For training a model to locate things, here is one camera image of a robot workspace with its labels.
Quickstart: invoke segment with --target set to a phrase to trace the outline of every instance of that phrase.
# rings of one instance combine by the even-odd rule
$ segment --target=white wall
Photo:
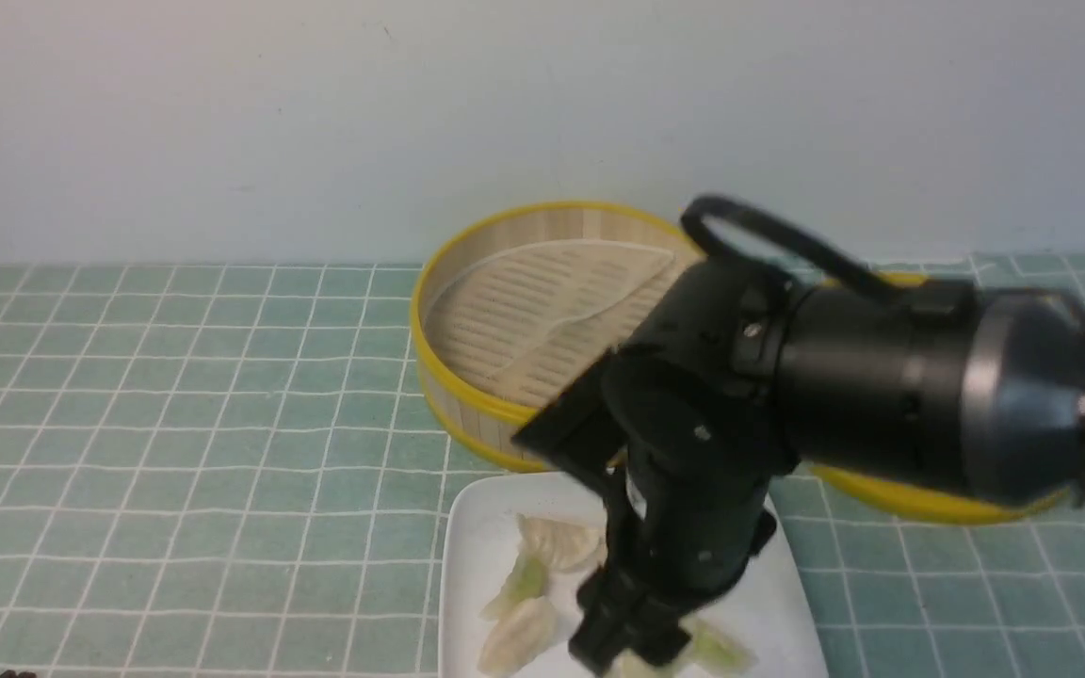
[[[1085,1],[0,0],[0,261],[707,189],[869,256],[1085,248]]]

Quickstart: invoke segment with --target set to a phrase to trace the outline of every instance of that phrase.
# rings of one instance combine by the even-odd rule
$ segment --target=white plate
[[[766,499],[768,510],[773,506]],[[480,648],[492,623],[480,610],[500,589],[518,557],[518,525],[513,515],[538,515],[605,525],[600,499],[561,473],[506,475],[473,482],[455,499],[446,528],[443,589],[439,600],[439,678],[478,678]],[[547,596],[560,611],[554,645],[515,678],[585,677],[572,656],[567,639],[580,621],[576,587],[588,575],[552,575]],[[748,645],[757,665],[748,678],[827,678],[810,606],[789,553],[784,530],[776,535],[760,558],[748,566],[742,583],[727,597],[698,613],[733,639]],[[697,666],[680,678],[702,678]]]

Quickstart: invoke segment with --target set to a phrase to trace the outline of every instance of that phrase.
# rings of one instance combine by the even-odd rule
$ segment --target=yellow steamer rim
[[[456,374],[430,342],[426,315],[449,284],[483,260],[515,247],[573,241],[649,245],[672,251],[673,278],[702,257],[680,229],[646,212],[611,203],[541,203],[500,212],[460,232],[434,254],[412,292],[410,330],[418,350],[418,374],[425,401],[456,440],[509,471],[551,471],[541,460],[509,442],[509,436],[538,408],[492,395]],[[667,285],[660,289],[661,295],[666,289]],[[587,356],[587,361],[602,350],[603,345],[598,346],[593,355]],[[585,366],[573,367],[576,370],[572,376],[575,376]],[[547,399],[557,394],[559,389],[548,392]]]
[[[410,331],[418,351],[418,374],[425,401],[434,417],[456,440],[480,458],[518,473],[550,471],[541,460],[516,449],[509,436],[534,415],[537,408],[488,394],[465,382],[441,359],[426,335],[426,314],[445,289],[500,251],[547,241],[580,240],[639,243],[676,253],[677,273],[701,258],[679,229],[654,215],[631,207],[598,202],[560,202],[526,205],[480,220],[449,240],[425,266],[413,287]],[[921,283],[922,274],[885,274],[896,284]],[[954,525],[983,525],[1019,520],[1055,506],[1064,492],[1024,510],[1004,510],[984,502],[950,497],[898,482],[876,479],[835,468],[810,466],[810,472],[841,492],[878,510],[911,520]]]

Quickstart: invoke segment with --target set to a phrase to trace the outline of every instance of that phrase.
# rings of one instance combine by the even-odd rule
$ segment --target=teal tile pattern
[[[1085,254],[878,268],[1085,297]],[[424,407],[418,273],[0,267],[0,670],[432,677],[446,514],[499,472]],[[1085,675],[1085,510],[771,497],[831,675]]]

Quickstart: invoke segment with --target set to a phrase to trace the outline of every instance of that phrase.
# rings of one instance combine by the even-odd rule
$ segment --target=perforated silicone mat
[[[425,335],[464,382],[542,407],[629,335],[685,266],[672,251],[608,241],[508,250],[439,296]]]

